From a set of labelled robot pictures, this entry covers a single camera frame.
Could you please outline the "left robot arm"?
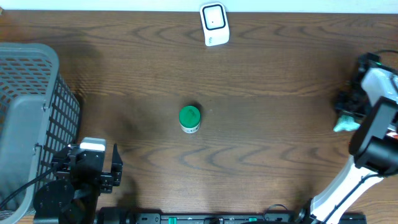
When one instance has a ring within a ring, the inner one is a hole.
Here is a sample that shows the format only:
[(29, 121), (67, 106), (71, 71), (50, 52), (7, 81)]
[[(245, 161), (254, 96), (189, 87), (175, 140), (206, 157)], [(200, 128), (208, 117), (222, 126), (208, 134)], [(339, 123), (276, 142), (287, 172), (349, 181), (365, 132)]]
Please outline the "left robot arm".
[(56, 179), (34, 196), (34, 223), (94, 223), (101, 194), (120, 186), (123, 162), (113, 146), (111, 170), (103, 171), (104, 151), (68, 145), (51, 160)]

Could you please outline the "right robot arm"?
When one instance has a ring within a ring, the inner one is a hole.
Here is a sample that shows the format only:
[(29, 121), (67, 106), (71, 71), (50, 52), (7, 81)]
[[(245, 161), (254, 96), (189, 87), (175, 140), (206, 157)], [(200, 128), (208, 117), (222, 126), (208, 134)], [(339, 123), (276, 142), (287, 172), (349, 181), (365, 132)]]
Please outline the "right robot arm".
[(365, 191), (397, 175), (397, 70), (384, 65), (381, 54), (359, 56), (357, 74), (336, 97), (335, 131), (343, 130), (345, 121), (357, 125), (349, 158), (329, 186), (303, 206), (295, 223), (339, 223)]

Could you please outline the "light blue wipes packet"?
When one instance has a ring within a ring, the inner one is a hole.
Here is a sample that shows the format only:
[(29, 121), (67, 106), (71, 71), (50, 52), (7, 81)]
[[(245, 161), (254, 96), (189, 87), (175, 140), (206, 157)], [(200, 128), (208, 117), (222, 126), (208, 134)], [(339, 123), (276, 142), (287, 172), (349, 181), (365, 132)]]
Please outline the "light blue wipes packet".
[(333, 131), (336, 133), (341, 131), (356, 131), (359, 127), (360, 124), (357, 123), (352, 116), (341, 115), (338, 118)]

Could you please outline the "green lid jar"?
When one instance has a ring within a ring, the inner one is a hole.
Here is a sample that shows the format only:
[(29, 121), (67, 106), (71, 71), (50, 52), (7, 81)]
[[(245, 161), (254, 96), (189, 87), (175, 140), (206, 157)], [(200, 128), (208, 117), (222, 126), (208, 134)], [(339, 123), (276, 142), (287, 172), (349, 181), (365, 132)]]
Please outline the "green lid jar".
[(195, 106), (185, 106), (179, 112), (179, 123), (183, 132), (193, 134), (201, 125), (201, 113)]

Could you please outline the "red Top chocolate bar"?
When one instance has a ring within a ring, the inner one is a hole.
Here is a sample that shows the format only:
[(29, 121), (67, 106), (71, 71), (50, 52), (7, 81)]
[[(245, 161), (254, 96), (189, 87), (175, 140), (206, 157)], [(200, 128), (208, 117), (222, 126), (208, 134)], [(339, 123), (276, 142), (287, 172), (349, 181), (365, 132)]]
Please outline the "red Top chocolate bar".
[(386, 135), (389, 136), (389, 137), (391, 137), (391, 138), (398, 139), (398, 133), (397, 133), (397, 132), (388, 131), (388, 132), (386, 133)]

